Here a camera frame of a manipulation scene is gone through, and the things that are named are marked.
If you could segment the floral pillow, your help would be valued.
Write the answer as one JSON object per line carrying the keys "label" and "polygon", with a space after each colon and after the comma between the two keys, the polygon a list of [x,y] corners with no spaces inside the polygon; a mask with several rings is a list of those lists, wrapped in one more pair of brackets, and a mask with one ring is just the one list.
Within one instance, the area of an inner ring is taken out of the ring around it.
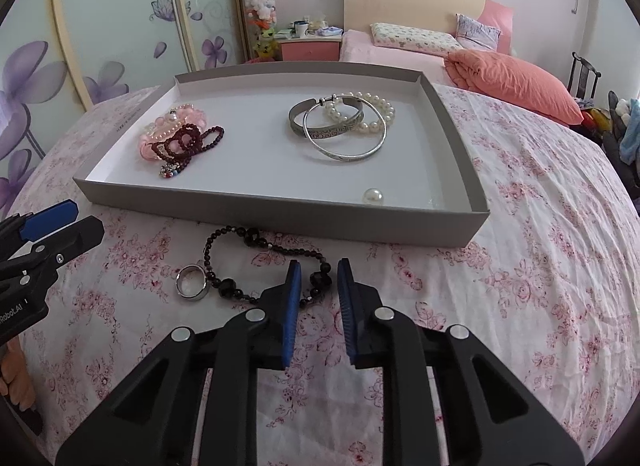
{"label": "floral pillow", "polygon": [[374,22],[370,29],[373,43],[381,48],[397,48],[442,58],[446,58],[452,52],[463,50],[457,39],[446,32],[386,22]]}

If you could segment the plush toy display tube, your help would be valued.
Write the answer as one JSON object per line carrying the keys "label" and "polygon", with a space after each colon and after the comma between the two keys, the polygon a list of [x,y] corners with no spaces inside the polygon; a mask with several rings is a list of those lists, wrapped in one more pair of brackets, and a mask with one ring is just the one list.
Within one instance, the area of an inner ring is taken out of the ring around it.
{"label": "plush toy display tube", "polygon": [[242,0],[248,57],[270,62],[278,57],[276,0]]}

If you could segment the lavender pillow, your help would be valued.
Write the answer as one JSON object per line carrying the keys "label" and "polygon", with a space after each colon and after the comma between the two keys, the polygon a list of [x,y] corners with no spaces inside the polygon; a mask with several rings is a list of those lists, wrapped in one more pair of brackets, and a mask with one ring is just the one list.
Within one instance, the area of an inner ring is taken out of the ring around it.
{"label": "lavender pillow", "polygon": [[484,25],[465,14],[457,14],[457,29],[454,36],[463,48],[497,52],[501,30]]}

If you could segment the wide silver cuff bangle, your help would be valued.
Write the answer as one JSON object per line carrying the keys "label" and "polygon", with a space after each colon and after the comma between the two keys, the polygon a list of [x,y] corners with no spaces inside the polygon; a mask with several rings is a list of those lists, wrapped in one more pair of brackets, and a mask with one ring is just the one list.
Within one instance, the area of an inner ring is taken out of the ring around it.
{"label": "wide silver cuff bangle", "polygon": [[[303,112],[316,100],[319,99],[310,98],[309,100],[302,100],[288,111],[288,125],[299,137],[304,137],[303,130],[300,127]],[[329,125],[335,125],[335,123],[345,121],[348,117],[356,114],[356,112],[356,108],[352,108],[343,103],[343,97],[338,98],[334,104],[329,104],[326,107],[317,108],[313,111],[308,117],[308,127],[311,132],[320,132],[322,127],[328,127]]]}

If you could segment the pink floral bedsheet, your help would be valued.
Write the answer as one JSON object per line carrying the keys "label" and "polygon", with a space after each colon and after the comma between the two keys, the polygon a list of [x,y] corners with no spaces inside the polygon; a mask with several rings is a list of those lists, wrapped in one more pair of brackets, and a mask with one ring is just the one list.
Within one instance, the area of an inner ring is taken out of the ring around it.
{"label": "pink floral bedsheet", "polygon": [[[439,96],[482,180],[490,215],[463,248],[351,244],[279,234],[286,247],[348,258],[358,281],[416,324],[469,327],[592,460],[639,392],[639,217],[605,155],[549,120],[455,88]],[[102,244],[63,267],[49,315],[22,336],[55,457],[96,405],[176,326],[206,330],[238,307],[184,302],[180,269],[210,227],[90,204],[73,177],[144,91],[84,114],[32,172],[14,203],[38,211],[73,199],[104,225]],[[258,377],[264,465],[377,465],[383,382],[345,352],[335,293],[298,319],[290,368]]]}

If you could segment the beige pink headboard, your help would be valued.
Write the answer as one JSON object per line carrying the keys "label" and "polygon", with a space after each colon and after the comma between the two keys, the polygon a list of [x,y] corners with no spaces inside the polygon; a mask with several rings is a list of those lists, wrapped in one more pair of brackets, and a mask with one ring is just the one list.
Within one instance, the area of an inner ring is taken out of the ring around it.
{"label": "beige pink headboard", "polygon": [[459,14],[498,28],[498,51],[512,52],[513,10],[493,0],[344,0],[343,4],[344,28],[364,32],[374,22],[388,22],[454,34]]}

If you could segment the black wooden chair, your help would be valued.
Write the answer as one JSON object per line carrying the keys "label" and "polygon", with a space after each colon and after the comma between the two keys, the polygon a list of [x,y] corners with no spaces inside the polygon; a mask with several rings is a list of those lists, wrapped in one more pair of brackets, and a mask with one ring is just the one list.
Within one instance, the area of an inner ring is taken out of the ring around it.
{"label": "black wooden chair", "polygon": [[596,96],[597,86],[602,74],[589,60],[572,53],[572,66],[568,78],[567,91],[579,100]]}

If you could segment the thin silver bangle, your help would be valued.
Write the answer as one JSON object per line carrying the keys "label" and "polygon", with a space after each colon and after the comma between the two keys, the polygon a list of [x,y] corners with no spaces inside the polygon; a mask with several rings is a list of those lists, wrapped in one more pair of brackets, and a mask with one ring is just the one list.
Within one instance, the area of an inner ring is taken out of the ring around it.
{"label": "thin silver bangle", "polygon": [[[338,99],[336,94],[333,94],[331,97],[319,98],[316,100],[307,110],[303,112],[302,124],[300,127],[303,130],[304,137],[311,143],[314,148],[317,149],[319,153],[323,156],[326,156],[330,159],[339,161],[340,163],[356,163],[356,161],[365,160],[369,157],[372,157],[376,154],[382,146],[385,144],[387,135],[388,135],[388,124],[386,119],[383,117],[382,112],[378,110],[378,108],[371,103],[370,100],[362,96],[344,96],[343,103],[352,108],[356,108],[357,112],[353,116],[348,117],[345,121],[340,123],[335,123],[335,125],[329,125],[328,127],[322,127],[320,132],[311,132],[308,127],[308,117],[309,115],[315,111],[317,108],[323,108],[328,106],[329,104],[334,104]],[[322,147],[317,143],[318,140],[323,139],[333,139],[333,137],[339,137],[347,132],[354,131],[357,127],[363,126],[363,115],[362,111],[363,106],[371,109],[376,118],[376,123],[378,124],[378,129],[376,133],[381,134],[380,139],[378,140],[378,144],[373,146],[367,152],[363,152],[361,154],[356,155],[345,155],[345,154],[337,154],[334,152],[328,151],[326,148]]]}

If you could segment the blue plush garment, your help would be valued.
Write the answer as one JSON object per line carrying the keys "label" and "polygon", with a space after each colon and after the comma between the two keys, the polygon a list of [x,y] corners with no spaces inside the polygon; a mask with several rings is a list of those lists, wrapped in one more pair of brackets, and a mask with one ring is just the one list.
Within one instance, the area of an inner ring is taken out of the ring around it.
{"label": "blue plush garment", "polygon": [[633,98],[630,101],[630,119],[623,140],[620,142],[620,160],[631,165],[639,158],[640,147],[640,106]]}

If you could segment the white mug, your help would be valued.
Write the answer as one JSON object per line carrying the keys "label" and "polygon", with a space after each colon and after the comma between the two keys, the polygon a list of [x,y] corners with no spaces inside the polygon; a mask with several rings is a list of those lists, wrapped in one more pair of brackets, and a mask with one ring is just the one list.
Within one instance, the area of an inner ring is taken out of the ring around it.
{"label": "white mug", "polygon": [[297,38],[305,38],[308,26],[308,22],[301,22],[300,20],[298,22],[294,22],[295,36],[297,36]]}

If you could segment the flower pattern wardrobe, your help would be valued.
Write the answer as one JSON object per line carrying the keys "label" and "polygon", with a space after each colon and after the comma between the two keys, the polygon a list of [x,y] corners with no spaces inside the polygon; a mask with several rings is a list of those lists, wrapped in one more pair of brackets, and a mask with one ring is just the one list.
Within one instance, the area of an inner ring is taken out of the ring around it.
{"label": "flower pattern wardrobe", "polygon": [[1,207],[99,103],[244,58],[236,0],[14,0],[1,24]]}

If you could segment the pink bed mattress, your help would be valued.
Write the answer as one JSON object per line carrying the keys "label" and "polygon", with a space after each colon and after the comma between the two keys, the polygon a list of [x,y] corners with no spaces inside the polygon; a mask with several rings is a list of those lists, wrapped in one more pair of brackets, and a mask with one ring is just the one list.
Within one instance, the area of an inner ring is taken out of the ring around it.
{"label": "pink bed mattress", "polygon": [[343,34],[340,61],[384,65],[424,72],[444,67],[444,60],[441,57],[399,50],[399,48],[376,46],[370,33],[352,29]]}

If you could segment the coral folded duvet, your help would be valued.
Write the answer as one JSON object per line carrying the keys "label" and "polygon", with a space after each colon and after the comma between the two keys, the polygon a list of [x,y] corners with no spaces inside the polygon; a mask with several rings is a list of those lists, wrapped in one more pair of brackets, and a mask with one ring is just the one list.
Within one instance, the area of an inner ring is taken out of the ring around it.
{"label": "coral folded duvet", "polygon": [[459,50],[444,59],[454,85],[541,114],[571,127],[582,123],[582,112],[563,83],[550,72],[510,55]]}

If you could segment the large pearl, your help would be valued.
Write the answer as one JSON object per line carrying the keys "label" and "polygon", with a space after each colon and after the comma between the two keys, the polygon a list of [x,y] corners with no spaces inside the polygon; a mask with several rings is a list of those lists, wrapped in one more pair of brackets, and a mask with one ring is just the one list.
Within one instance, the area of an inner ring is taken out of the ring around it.
{"label": "large pearl", "polygon": [[362,195],[362,201],[367,205],[382,205],[384,194],[379,189],[367,189]]}

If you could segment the pink bedside cabinet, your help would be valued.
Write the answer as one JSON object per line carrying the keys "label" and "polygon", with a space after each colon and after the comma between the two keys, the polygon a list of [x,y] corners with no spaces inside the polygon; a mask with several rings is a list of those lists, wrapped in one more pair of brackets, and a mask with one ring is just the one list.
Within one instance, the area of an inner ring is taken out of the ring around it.
{"label": "pink bedside cabinet", "polygon": [[278,44],[285,62],[337,62],[340,59],[342,38],[307,36],[303,39],[281,39]]}

